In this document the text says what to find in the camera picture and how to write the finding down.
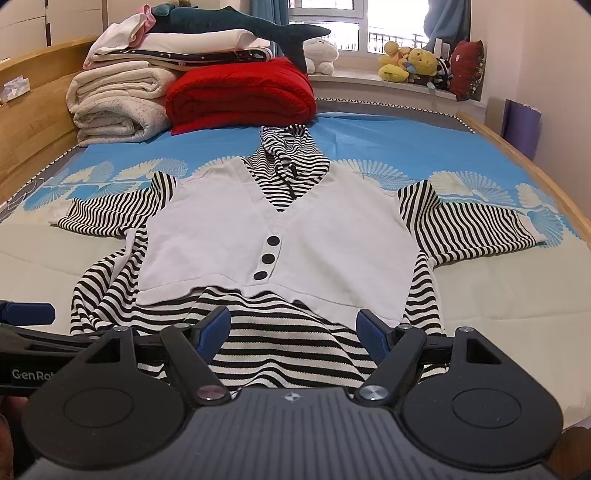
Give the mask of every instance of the wooden bed frame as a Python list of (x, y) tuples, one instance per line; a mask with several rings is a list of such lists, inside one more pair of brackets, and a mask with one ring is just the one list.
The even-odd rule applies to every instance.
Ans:
[[(96, 37), (38, 50), (0, 64), (0, 85), (23, 75), (31, 92), (0, 106), (0, 205), (59, 155), (76, 145), (77, 128), (66, 108), (66, 91)], [(470, 116), (458, 117), (550, 195), (591, 247), (591, 221), (552, 179), (511, 144)]]

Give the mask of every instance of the drawstring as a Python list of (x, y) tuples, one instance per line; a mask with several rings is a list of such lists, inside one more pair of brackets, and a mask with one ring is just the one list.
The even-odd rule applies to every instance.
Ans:
[(285, 179), (285, 177), (283, 175), (281, 175), (281, 173), (279, 173), (279, 165), (275, 166), (275, 172), (277, 173), (277, 176), (281, 179), (281, 181), (287, 186), (287, 189), (290, 191), (290, 197), (293, 200), (295, 200), (297, 198), (296, 193), (294, 192), (294, 189), (291, 188), (291, 184)]

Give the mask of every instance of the red pillow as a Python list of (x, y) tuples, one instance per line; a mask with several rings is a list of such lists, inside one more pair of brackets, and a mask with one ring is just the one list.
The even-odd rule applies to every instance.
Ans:
[(480, 85), (484, 73), (484, 45), (482, 41), (462, 40), (452, 54), (453, 78), (449, 91), (458, 102), (468, 100)]

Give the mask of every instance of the blue curtain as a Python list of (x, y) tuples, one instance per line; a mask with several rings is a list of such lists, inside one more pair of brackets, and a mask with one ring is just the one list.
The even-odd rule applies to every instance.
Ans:
[(470, 40), (471, 5), (471, 0), (429, 0), (424, 24), (429, 43), (425, 50), (433, 51), (437, 38), (449, 43), (452, 51), (460, 40)]
[[(251, 0), (251, 15), (278, 25), (287, 25), (290, 22), (287, 2), (288, 0)], [(271, 43), (271, 47), (275, 55), (283, 55), (274, 43)]]

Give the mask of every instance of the stuffed animal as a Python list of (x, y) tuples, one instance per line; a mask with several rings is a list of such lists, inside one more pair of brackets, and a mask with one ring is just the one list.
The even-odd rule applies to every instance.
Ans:
[(174, 5), (175, 7), (192, 7), (191, 0), (168, 0), (167, 3), (169, 5)]
[(385, 82), (401, 83), (406, 81), (409, 73), (398, 65), (387, 64), (378, 70), (378, 75)]
[(437, 74), (437, 57), (430, 51), (414, 48), (408, 56), (400, 60), (410, 73), (409, 83), (426, 85), (430, 90), (435, 89), (435, 75)]
[(304, 56), (308, 75), (332, 75), (335, 72), (333, 62), (339, 58), (339, 49), (324, 38), (311, 38), (304, 42)]
[(409, 72), (417, 75), (434, 77), (437, 74), (437, 57), (422, 48), (414, 48), (404, 64)]
[(394, 41), (388, 41), (384, 44), (384, 55), (382, 55), (378, 61), (381, 67), (385, 65), (396, 65), (405, 55), (408, 55), (412, 49), (410, 47), (399, 47)]
[(208, 33), (243, 28), (256, 37), (275, 42), (283, 54), (304, 73), (306, 59), (302, 42), (309, 38), (330, 35), (328, 28), (318, 25), (277, 25), (243, 14), (230, 6), (220, 10), (206, 10), (161, 4), (152, 7), (152, 14), (156, 24), (150, 29), (150, 33)]
[(448, 60), (437, 59), (437, 75), (434, 84), (438, 90), (449, 90), (449, 84), (452, 81), (452, 66)]

